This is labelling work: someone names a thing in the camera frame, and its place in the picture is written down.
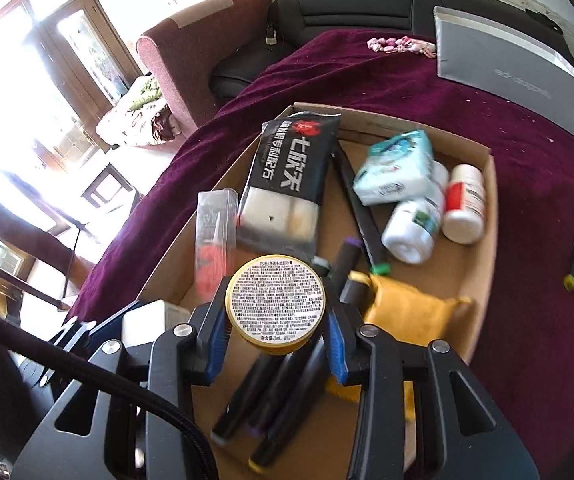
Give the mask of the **yellow foil snack packet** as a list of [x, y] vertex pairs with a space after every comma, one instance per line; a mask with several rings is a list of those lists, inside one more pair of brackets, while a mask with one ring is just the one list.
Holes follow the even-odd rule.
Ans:
[[443, 338], [471, 361], [480, 309], [468, 296], [441, 299], [387, 276], [352, 271], [339, 286], [339, 299], [399, 341], [425, 346]]

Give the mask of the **yellow round cream jar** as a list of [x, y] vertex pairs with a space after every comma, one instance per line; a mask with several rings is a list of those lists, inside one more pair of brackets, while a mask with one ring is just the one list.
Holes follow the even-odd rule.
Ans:
[[287, 255], [259, 256], [240, 266], [224, 300], [232, 328], [271, 356], [302, 348], [322, 322], [326, 304], [323, 279]]

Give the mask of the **teal tissue pack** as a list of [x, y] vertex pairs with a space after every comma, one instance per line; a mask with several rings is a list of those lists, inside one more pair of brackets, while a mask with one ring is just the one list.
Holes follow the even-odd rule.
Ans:
[[364, 206], [397, 203], [421, 196], [430, 186], [433, 150], [422, 129], [372, 145], [357, 170], [353, 191]]

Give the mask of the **white bottle green label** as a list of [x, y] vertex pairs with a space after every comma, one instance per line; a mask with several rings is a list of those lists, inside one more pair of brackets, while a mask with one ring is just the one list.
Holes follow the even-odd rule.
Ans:
[[381, 243], [395, 259], [421, 264], [430, 258], [442, 224], [449, 178], [447, 169], [435, 160], [427, 192], [396, 205], [381, 235]]

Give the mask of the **black snack pouch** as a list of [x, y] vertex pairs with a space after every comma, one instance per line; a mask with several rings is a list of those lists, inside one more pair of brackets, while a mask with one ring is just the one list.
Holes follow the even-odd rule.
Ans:
[[259, 254], [316, 255], [341, 116], [297, 112], [262, 125], [237, 211], [238, 243]]

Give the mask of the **white bottle red label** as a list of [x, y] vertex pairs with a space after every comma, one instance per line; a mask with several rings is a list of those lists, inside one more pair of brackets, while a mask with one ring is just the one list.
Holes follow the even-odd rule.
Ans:
[[442, 232], [461, 245], [477, 243], [484, 233], [485, 188], [482, 172], [471, 165], [458, 165], [445, 192]]

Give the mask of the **black marker green cap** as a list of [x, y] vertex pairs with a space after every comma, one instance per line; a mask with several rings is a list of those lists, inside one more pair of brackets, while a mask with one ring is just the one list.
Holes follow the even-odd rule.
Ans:
[[362, 240], [369, 272], [375, 275], [390, 276], [391, 265], [386, 248], [381, 243], [381, 234], [376, 220], [372, 211], [360, 201], [353, 190], [355, 172], [339, 141], [336, 141], [332, 148], [331, 161], [345, 199], [349, 204], [358, 235]]

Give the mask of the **clear pack red item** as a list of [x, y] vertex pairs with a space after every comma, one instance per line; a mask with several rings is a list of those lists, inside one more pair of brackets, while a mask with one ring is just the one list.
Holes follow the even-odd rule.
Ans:
[[232, 188], [198, 194], [195, 228], [195, 288], [211, 301], [222, 278], [232, 273], [236, 248], [238, 193]]

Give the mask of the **black marker purple cap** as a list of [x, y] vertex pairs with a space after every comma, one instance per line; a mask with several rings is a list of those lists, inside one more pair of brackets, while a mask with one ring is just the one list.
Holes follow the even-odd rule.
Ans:
[[236, 389], [211, 430], [211, 439], [225, 445], [243, 425], [269, 430], [287, 402], [294, 397], [322, 330], [318, 328], [303, 347], [286, 356], [261, 354]]

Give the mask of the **brown cardboard box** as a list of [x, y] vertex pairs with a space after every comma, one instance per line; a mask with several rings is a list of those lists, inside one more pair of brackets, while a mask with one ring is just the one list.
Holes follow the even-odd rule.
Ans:
[[[467, 297], [472, 303], [454, 311], [443, 336], [460, 357], [470, 363], [488, 307], [495, 270], [498, 203], [494, 159], [490, 149], [477, 142], [438, 128], [364, 110], [312, 103], [289, 105], [278, 117], [301, 110], [341, 114], [338, 138], [354, 171], [366, 159], [368, 145], [418, 128], [424, 129], [432, 144], [434, 158], [451, 170], [459, 164], [478, 167], [486, 189], [484, 237], [477, 244], [462, 246], [445, 238], [442, 232], [429, 260], [410, 266], [390, 257], [392, 278], [438, 298]], [[246, 183], [258, 139], [254, 138], [214, 188], [234, 188], [241, 192]], [[357, 235], [355, 222], [342, 188], [329, 167], [318, 227], [319, 255], [330, 262], [336, 258], [343, 239]], [[147, 283], [138, 295], [145, 302], [165, 300], [187, 310], [199, 301], [195, 291], [195, 214], [168, 246]], [[259, 351], [234, 330], [230, 335], [224, 367], [210, 388], [194, 387], [195, 418], [209, 434], [235, 389], [250, 370]], [[349, 468], [357, 422], [358, 404], [325, 392], [312, 406], [299, 431], [278, 456], [266, 474], [256, 474], [248, 458], [259, 439], [247, 430], [222, 448], [212, 443], [221, 479], [345, 479]]]

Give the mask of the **purple velvet bedspread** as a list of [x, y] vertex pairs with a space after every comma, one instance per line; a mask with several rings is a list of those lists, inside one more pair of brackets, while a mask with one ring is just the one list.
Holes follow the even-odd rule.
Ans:
[[366, 30], [324, 32], [270, 66], [180, 148], [85, 281], [72, 314], [129, 304], [208, 190], [295, 102], [421, 122], [486, 145], [495, 160], [498, 244], [471, 368], [545, 478], [574, 479], [574, 136], [503, 99], [441, 79], [418, 54], [372, 52]]

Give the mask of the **grey shoe box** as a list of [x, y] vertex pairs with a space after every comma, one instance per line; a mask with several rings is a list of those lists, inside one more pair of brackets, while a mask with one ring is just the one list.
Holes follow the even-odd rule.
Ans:
[[438, 76], [495, 94], [574, 136], [574, 67], [524, 32], [437, 6]]

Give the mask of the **black sofa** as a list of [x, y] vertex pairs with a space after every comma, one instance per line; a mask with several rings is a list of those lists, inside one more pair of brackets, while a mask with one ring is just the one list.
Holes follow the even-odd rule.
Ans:
[[264, 34], [221, 60], [209, 87], [220, 104], [239, 96], [268, 66], [303, 47], [322, 32], [368, 29], [392, 35], [436, 36], [433, 9], [446, 6], [499, 22], [544, 42], [574, 63], [564, 32], [546, 15], [497, 0], [275, 0]]

